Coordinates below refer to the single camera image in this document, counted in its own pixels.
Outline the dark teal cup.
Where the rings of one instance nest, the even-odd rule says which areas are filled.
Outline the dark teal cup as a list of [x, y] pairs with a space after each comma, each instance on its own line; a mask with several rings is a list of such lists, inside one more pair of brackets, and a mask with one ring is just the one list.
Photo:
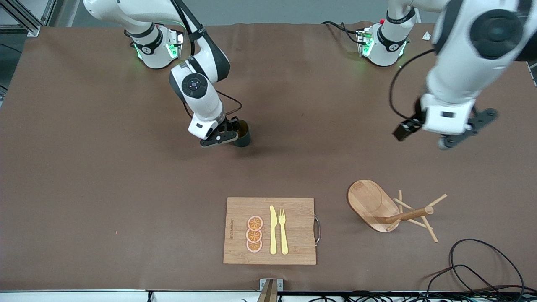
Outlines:
[[235, 123], [235, 132], [237, 139], [233, 141], [233, 145], [239, 148], [247, 147], [251, 142], [251, 134], [248, 123], [245, 120], [239, 119]]

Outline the wooden cup rack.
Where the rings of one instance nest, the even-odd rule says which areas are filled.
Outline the wooden cup rack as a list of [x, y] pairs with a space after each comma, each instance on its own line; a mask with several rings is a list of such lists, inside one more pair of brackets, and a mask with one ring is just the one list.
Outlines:
[[403, 222], [420, 226], [428, 231], [433, 242], [439, 240], [427, 217], [435, 212], [435, 205], [447, 198], [443, 194], [422, 208], [413, 208], [402, 200], [402, 191], [391, 198], [376, 182], [357, 180], [347, 191], [347, 202], [351, 210], [374, 231], [389, 233]]

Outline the brown table cover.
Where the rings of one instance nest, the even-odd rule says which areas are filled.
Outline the brown table cover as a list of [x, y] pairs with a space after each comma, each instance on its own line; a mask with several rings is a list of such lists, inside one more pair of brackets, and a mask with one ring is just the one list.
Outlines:
[[[344, 33], [285, 23], [209, 27], [231, 61], [245, 148], [201, 148], [169, 69], [120, 28], [46, 27], [29, 38], [0, 108], [0, 290], [422, 290], [453, 243], [496, 246], [537, 289], [537, 88], [523, 62], [482, 92], [498, 119], [454, 149], [420, 131], [399, 143], [397, 69], [361, 59]], [[422, 208], [439, 240], [403, 222], [366, 225], [357, 180]], [[311, 197], [314, 266], [223, 263], [228, 197]]]

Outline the yellow plastic knife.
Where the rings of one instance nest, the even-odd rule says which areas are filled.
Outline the yellow plastic knife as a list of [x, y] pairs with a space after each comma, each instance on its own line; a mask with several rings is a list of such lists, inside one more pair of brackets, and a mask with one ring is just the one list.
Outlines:
[[278, 225], [278, 216], [276, 214], [276, 209], [273, 205], [270, 205], [270, 216], [271, 216], [271, 239], [270, 239], [270, 253], [275, 255], [277, 253], [277, 242], [276, 242], [276, 226]]

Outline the yellow plastic fork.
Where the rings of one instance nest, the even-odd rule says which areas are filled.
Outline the yellow plastic fork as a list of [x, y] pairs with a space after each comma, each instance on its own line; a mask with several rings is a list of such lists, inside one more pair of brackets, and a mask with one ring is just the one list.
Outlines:
[[281, 235], [281, 253], [283, 255], [287, 255], [289, 253], [289, 247], [287, 242], [287, 234], [286, 234], [286, 215], [284, 212], [284, 209], [278, 209], [278, 222], [280, 225], [280, 235]]

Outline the bamboo cutting board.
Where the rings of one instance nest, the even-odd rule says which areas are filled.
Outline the bamboo cutting board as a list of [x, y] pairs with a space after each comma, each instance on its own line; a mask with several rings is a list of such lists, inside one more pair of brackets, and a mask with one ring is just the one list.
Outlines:
[[[271, 216], [273, 205], [284, 209], [288, 254], [281, 253], [280, 225], [276, 226], [277, 253], [270, 253]], [[251, 216], [263, 218], [260, 231], [250, 231]], [[226, 208], [226, 231], [223, 246], [225, 264], [244, 265], [315, 265], [317, 235], [314, 233], [313, 198], [246, 198], [229, 197]]]

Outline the white table edge rail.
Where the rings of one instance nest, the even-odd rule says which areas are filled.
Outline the white table edge rail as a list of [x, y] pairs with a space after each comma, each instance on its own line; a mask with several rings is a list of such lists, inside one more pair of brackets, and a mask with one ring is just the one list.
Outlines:
[[[0, 291], [0, 302], [258, 302], [256, 291]], [[276, 302], [425, 302], [410, 292], [279, 294]]]

